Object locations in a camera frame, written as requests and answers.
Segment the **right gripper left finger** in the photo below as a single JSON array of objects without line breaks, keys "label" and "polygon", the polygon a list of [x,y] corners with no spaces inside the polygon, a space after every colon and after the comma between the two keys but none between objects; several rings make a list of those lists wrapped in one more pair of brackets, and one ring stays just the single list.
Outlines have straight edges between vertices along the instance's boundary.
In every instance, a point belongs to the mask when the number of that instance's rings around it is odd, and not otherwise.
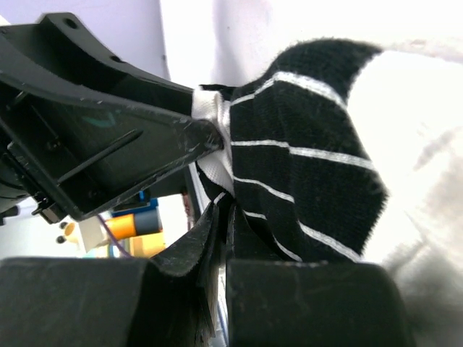
[{"label": "right gripper left finger", "polygon": [[207,346],[215,334],[219,211],[155,257],[1,261],[3,346]]}]

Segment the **black white striped sock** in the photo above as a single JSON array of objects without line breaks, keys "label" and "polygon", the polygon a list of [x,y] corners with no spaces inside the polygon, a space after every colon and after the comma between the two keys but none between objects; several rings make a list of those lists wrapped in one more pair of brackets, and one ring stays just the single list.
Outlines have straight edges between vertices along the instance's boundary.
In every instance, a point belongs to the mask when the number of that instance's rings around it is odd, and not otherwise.
[{"label": "black white striped sock", "polygon": [[359,262],[386,192],[347,113],[377,46],[300,43],[241,87],[203,85],[192,116],[224,147],[196,163],[209,200],[236,203],[251,229],[298,262]]}]

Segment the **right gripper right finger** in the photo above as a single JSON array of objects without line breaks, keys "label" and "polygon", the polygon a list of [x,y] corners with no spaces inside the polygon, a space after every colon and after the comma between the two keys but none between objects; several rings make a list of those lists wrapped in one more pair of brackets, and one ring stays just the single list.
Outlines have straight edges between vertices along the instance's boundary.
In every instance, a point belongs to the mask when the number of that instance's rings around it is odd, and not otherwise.
[{"label": "right gripper right finger", "polygon": [[284,262],[229,215],[226,305],[230,346],[414,346],[403,301],[369,264]]}]

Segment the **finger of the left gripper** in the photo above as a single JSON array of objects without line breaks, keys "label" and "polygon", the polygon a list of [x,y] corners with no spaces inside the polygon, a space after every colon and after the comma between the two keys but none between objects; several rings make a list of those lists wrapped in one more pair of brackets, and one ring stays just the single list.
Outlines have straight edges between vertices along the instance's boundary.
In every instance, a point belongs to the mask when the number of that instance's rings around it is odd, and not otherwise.
[{"label": "finger of the left gripper", "polygon": [[5,25],[1,37],[24,56],[75,85],[189,116],[192,89],[123,61],[70,12]]},{"label": "finger of the left gripper", "polygon": [[76,186],[76,220],[128,200],[223,146],[210,122],[94,92],[47,73],[2,71],[1,112],[19,108],[63,108],[71,114],[76,167],[61,179]]}]

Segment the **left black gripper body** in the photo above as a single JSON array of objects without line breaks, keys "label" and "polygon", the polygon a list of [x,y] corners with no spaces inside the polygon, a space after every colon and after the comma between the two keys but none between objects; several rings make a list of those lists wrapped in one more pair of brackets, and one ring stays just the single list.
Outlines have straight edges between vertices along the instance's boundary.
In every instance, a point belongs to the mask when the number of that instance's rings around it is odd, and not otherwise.
[{"label": "left black gripper body", "polygon": [[21,190],[38,203],[34,213],[49,223],[76,216],[76,186],[62,180],[76,167],[71,114],[63,108],[1,112],[1,146]]}]

